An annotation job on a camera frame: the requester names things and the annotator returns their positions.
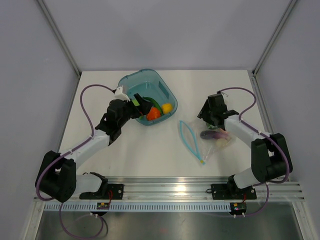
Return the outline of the light green fake vegetable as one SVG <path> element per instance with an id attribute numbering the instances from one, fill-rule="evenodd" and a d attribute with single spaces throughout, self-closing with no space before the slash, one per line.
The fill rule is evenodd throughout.
<path id="1" fill-rule="evenodd" d="M 139 102 L 135 98 L 132 99 L 132 102 L 133 102 L 133 104 L 135 106 L 139 106 L 140 105 Z"/>

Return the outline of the green fake chili pepper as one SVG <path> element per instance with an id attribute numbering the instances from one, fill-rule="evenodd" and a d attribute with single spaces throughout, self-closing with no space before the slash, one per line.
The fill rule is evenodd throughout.
<path id="1" fill-rule="evenodd" d="M 151 97 L 146 97 L 146 96 L 144 96 L 143 99 L 146 100 L 146 101 L 149 101 L 150 103 L 152 103 L 154 105 L 154 107 L 157 108 L 160 111 L 160 114 L 162 116 L 164 115 L 161 106 L 158 104 L 158 102 L 155 99 L 153 99 Z"/>

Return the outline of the orange fake fruit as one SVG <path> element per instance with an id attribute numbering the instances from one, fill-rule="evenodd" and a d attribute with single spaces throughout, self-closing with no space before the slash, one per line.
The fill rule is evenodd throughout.
<path id="1" fill-rule="evenodd" d="M 156 107 L 152 107 L 150 112 L 146 115 L 148 121 L 154 121 L 162 116 L 161 111 Z"/>

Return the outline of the yellow fake fruit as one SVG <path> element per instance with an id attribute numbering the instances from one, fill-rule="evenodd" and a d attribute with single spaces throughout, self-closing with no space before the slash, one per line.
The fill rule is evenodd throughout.
<path id="1" fill-rule="evenodd" d="M 169 114 L 173 110 L 173 105 L 171 103 L 164 103 L 161 106 L 164 115 Z"/>

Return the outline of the purple fake eggplant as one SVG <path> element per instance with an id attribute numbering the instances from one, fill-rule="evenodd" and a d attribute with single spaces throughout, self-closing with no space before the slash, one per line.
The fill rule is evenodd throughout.
<path id="1" fill-rule="evenodd" d="M 210 139 L 227 139 L 229 135 L 224 132 L 214 131 L 214 130 L 204 130 L 200 133 L 200 137 L 204 140 Z"/>

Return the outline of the cream fake garlic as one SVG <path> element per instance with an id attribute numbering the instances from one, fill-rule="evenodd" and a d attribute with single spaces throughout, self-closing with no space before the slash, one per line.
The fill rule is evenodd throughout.
<path id="1" fill-rule="evenodd" d="M 220 138 L 220 139 L 217 139 L 216 140 L 216 147 L 217 148 L 222 148 L 222 147 L 224 147 L 226 144 L 228 143 L 228 141 L 226 140 L 226 139 L 224 139 L 224 138 Z"/>

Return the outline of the clear zip top bag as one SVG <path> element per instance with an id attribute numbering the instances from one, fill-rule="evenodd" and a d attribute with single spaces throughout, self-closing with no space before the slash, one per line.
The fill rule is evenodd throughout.
<path id="1" fill-rule="evenodd" d="M 217 139 L 202 139 L 200 137 L 200 133 L 207 130 L 228 134 L 229 137 L 226 139 L 228 143 L 224 147 L 219 148 L 216 146 Z M 199 163 L 203 160 L 205 164 L 215 153 L 229 147 L 236 140 L 236 137 L 233 134 L 223 130 L 222 128 L 216 127 L 215 129 L 208 129 L 206 122 L 200 119 L 196 119 L 194 121 L 180 120 L 178 122 L 178 132 L 183 145 L 188 149 L 188 151 L 195 157 L 195 159 L 198 160 Z"/>

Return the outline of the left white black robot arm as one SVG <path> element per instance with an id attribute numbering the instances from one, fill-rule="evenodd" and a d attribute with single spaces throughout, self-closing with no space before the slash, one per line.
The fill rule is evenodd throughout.
<path id="1" fill-rule="evenodd" d="M 77 169 L 100 150 L 110 146 L 121 135 L 130 120 L 147 115 L 153 104 L 134 94 L 132 100 L 114 99 L 91 135 L 64 153 L 48 151 L 35 181 L 36 194 L 42 201 L 68 201 L 79 193 L 82 199 L 109 198 L 108 178 L 96 172 L 78 175 Z"/>

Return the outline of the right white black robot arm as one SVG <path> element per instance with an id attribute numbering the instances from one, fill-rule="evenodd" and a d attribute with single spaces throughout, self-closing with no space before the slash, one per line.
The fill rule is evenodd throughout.
<path id="1" fill-rule="evenodd" d="M 280 133 L 259 131 L 235 110 L 229 110 L 220 92 L 207 97 L 199 119 L 234 134 L 251 150 L 251 164 L 246 170 L 231 175 L 226 183 L 213 183 L 214 200 L 255 200 L 255 186 L 288 178 L 293 165 L 285 137 Z"/>

